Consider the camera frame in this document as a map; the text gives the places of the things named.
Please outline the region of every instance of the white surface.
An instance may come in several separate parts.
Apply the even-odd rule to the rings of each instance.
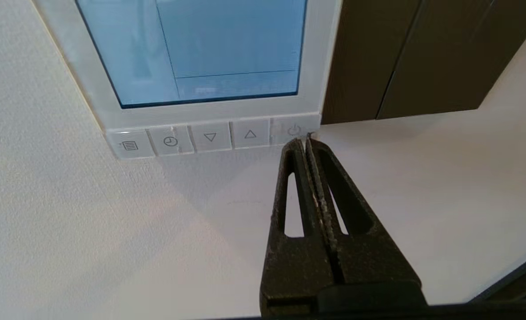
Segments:
[[[477,111],[321,136],[430,303],[526,260],[526,42]],[[32,5],[0,0],[0,319],[257,314],[279,151],[116,160]]]
[[[197,152],[231,150],[229,122],[190,126]]]
[[[306,136],[320,128],[320,115],[274,118],[271,121],[271,144],[286,144],[297,136]]]
[[[149,129],[149,134],[159,156],[194,153],[188,126]]]
[[[231,132],[234,148],[251,148],[269,145],[269,119],[233,121]]]
[[[229,121],[317,113],[322,109],[342,0],[308,0],[298,95],[169,105],[122,110],[72,0],[33,0],[78,79],[102,129],[118,131],[151,126]]]
[[[107,140],[119,159],[148,158],[155,156],[145,130],[109,132]]]

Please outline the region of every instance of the arrow icon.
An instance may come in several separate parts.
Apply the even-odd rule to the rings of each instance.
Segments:
[[[251,130],[247,131],[247,134],[243,137],[243,139],[252,139],[252,138],[257,138],[257,136]]]
[[[206,137],[206,139],[210,140],[210,142],[214,142],[216,134],[217,133],[204,133],[204,136]]]

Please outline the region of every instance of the thermostat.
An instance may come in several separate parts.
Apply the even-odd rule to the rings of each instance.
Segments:
[[[34,0],[121,158],[318,129],[341,0]]]

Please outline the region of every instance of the white plastic frame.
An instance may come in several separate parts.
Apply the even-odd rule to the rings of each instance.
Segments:
[[[298,94],[121,109],[75,0],[33,0],[104,131],[320,113],[342,0],[307,0]]]

